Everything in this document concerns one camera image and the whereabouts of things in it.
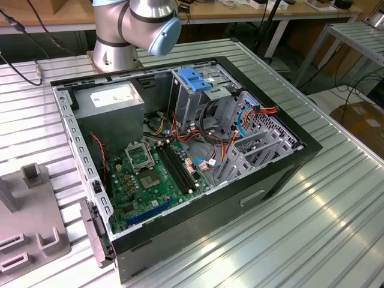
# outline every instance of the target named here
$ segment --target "cardboard box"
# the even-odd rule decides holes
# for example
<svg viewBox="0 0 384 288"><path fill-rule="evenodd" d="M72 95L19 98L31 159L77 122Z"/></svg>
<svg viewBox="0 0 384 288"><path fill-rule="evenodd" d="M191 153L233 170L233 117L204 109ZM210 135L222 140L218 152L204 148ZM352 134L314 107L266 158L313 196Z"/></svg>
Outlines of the cardboard box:
<svg viewBox="0 0 384 288"><path fill-rule="evenodd" d="M66 1L67 0L31 0L31 3L39 14L55 14ZM27 1L22 0L0 0L0 5L32 11Z"/></svg>
<svg viewBox="0 0 384 288"><path fill-rule="evenodd" d="M344 105L331 112L331 117L340 123ZM384 116L370 103L348 104L343 127L355 135L362 143L384 159Z"/></svg>

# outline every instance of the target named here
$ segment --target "black cable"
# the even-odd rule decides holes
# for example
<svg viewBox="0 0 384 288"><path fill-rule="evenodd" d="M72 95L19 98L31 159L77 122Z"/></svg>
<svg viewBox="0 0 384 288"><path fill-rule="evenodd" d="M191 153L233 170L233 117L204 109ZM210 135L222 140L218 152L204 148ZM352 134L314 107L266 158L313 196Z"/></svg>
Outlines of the black cable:
<svg viewBox="0 0 384 288"><path fill-rule="evenodd" d="M258 39L256 42L256 45L253 47L253 53L257 54L258 49L260 48L263 39L269 29L269 27L272 25L272 20L275 17L276 11L278 6L280 5L281 0L276 0L275 5L273 6L271 13L269 14L268 20L266 21L266 25L264 25Z"/></svg>
<svg viewBox="0 0 384 288"><path fill-rule="evenodd" d="M353 89L356 89L357 85L358 85L360 82L362 82L365 78L367 78L367 77L369 77L369 76L371 76L371 75L373 75L373 74L377 74L377 72L378 72L379 70L383 69L383 68L384 68L384 67L380 67L380 68L376 69L375 71L370 72L370 73L367 73L366 75L364 75L363 77L361 77L361 78L354 84ZM346 103L344 104L343 114L342 114L341 119L340 119L340 124L341 124L341 125L343 124L344 116L345 116L345 113L346 113L346 110L347 110L347 103L348 103L348 101L349 101L349 97L351 96L353 89L350 90L350 92L349 92L349 94L348 94L348 97L347 97L347 99L346 99Z"/></svg>
<svg viewBox="0 0 384 288"><path fill-rule="evenodd" d="M40 23L40 26L42 27L42 29L45 31L45 33L49 36L50 40L52 41L52 43L54 45L56 45L58 48L60 48L61 50L63 51L66 51L68 52L69 54L73 55L74 56L74 53L69 50L68 48L66 48L63 44L63 42L61 42L59 39L57 39L56 37L54 37L48 30L47 28L45 27L43 21L41 21L41 18L39 16L39 14L37 13L35 7L32 5L32 3L30 2L30 0L26 0L29 4L29 6L32 8L33 12L35 13L35 16L37 18L37 20L39 21Z"/></svg>
<svg viewBox="0 0 384 288"><path fill-rule="evenodd" d="M352 70L352 68L360 61L360 59L362 58L362 55L360 55L359 59L348 69L347 72L344 73L344 75L337 81L336 85L338 85L343 79L344 77L347 76L347 74Z"/></svg>
<svg viewBox="0 0 384 288"><path fill-rule="evenodd" d="M29 33L27 32L24 32L24 35L26 35L33 43L36 44L36 46L38 46L40 48L41 51L43 51L43 53L45 54L45 56L50 59L50 56L48 55L48 53L46 52L46 50L36 41L36 39L34 37L32 37Z"/></svg>
<svg viewBox="0 0 384 288"><path fill-rule="evenodd" d="M350 47L348 47L348 49L345 51L343 57L341 58L339 64L337 65L336 72L335 72L335 81L334 81L334 82L335 82L335 86L337 86L337 83L342 79L342 78L341 78L339 81L337 81L337 74L338 74L338 70L339 70L340 67L341 67L341 64L342 64L343 61L345 60L345 58L346 58L346 56L347 56L347 54L348 54L349 51L350 51Z"/></svg>
<svg viewBox="0 0 384 288"><path fill-rule="evenodd" d="M343 44L340 44L335 52L331 55L331 57L329 57L329 59L327 60L327 62L321 66L306 82L304 82L303 85L301 86L298 86L299 89L302 89L306 84L308 84L309 82L311 82L321 71L323 71L324 67L328 65L328 63L333 59L333 57L336 55L336 53L339 51L339 49L342 47Z"/></svg>
<svg viewBox="0 0 384 288"><path fill-rule="evenodd" d="M267 6L268 6L268 0L267 0L267 2L266 2L266 4L265 4L265 7L264 7L264 13L263 13L262 21L261 21L261 23L260 23L260 30L259 30L259 32L261 31L261 28L262 28L262 26L263 26L263 22L264 22L264 18L265 18L265 14L266 14L266 8L267 8ZM256 46L256 41L257 41L257 39L256 39L256 37L255 37L255 38L254 38L253 47Z"/></svg>
<svg viewBox="0 0 384 288"><path fill-rule="evenodd" d="M41 84L43 83L43 78L42 78L42 73L41 73L41 69L37 63L37 61L34 61L36 63L36 74L39 78L39 82L38 83L35 83L35 82L32 82L30 81L29 79L27 79L22 73L20 73L10 62L8 62L4 56L2 55L1 51L0 51L0 58L6 63L9 65L9 67L12 68L13 71L15 71L21 78L23 78L25 81L27 81L28 83L34 85L34 86L41 86Z"/></svg>
<svg viewBox="0 0 384 288"><path fill-rule="evenodd" d="M43 53L47 58L50 58L48 53L45 51L45 49L36 41L34 37L32 37L29 33L25 31L25 27L20 22L18 22L15 18L7 15L1 9L0 9L0 13L4 16L4 19L11 25L11 27L13 27L16 31L19 31L24 35L26 35L33 43L35 43L37 47L40 48L41 51L43 51Z"/></svg>

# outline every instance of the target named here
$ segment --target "electronic equipment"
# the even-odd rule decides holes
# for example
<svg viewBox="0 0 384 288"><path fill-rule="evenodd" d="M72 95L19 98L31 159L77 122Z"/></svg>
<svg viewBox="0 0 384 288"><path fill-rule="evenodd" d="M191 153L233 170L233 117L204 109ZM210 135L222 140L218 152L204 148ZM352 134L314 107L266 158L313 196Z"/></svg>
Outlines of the electronic equipment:
<svg viewBox="0 0 384 288"><path fill-rule="evenodd" d="M267 0L250 0L250 6L255 9L265 9L267 3Z"/></svg>
<svg viewBox="0 0 384 288"><path fill-rule="evenodd" d="M322 148L225 57L51 84L95 258L121 283L278 193Z"/></svg>
<svg viewBox="0 0 384 288"><path fill-rule="evenodd" d="M334 6L340 9L349 9L353 4L353 0L335 0Z"/></svg>
<svg viewBox="0 0 384 288"><path fill-rule="evenodd" d="M187 4L183 4L183 3L181 3L181 4L179 4L179 6L178 6L178 11L179 12L183 12L183 13L189 13L190 12L190 6L189 5L187 5Z"/></svg>

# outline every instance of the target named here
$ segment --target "aluminum workbench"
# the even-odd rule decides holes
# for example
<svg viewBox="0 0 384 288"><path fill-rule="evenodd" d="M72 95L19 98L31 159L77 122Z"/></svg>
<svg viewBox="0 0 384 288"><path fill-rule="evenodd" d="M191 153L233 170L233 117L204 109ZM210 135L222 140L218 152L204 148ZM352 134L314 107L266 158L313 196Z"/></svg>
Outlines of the aluminum workbench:
<svg viewBox="0 0 384 288"><path fill-rule="evenodd" d="M177 45L144 66L227 56L321 143L319 155L275 197L125 287L379 287L384 281L383 160L308 101L241 43ZM33 78L32 62L16 65ZM72 251L4 287L119 287L98 269L80 217L85 192L48 81L95 74L87 56L41 61L36 88L0 66L0 175L31 162L48 167Z"/></svg>
<svg viewBox="0 0 384 288"><path fill-rule="evenodd" d="M367 57L365 64L360 69L360 72L355 75L357 78L369 65L371 61L384 67L384 31L374 28L366 23L342 23L342 24L327 24L320 33L315 44L311 48L304 62L301 64L298 75L293 84L298 86L300 80L312 63L316 53L323 46L327 37L331 35L336 38L332 47L324 56L319 67L326 65L330 57L336 51L341 43L347 44L349 47L360 52Z"/></svg>

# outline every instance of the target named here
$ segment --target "red cable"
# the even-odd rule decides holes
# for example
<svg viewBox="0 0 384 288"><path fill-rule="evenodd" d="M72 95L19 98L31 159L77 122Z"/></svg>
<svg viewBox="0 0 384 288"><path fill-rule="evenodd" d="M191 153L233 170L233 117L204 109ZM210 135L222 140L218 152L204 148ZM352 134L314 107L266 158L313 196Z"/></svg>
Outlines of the red cable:
<svg viewBox="0 0 384 288"><path fill-rule="evenodd" d="M107 161L106 161L106 156L104 154L104 148L103 148L103 144L101 144L99 138L97 138L95 135L91 134L91 136L97 141L99 147L100 147L100 150L101 150L101 154L103 156L103 168L104 168L104 186L106 184L106 177L107 177Z"/></svg>

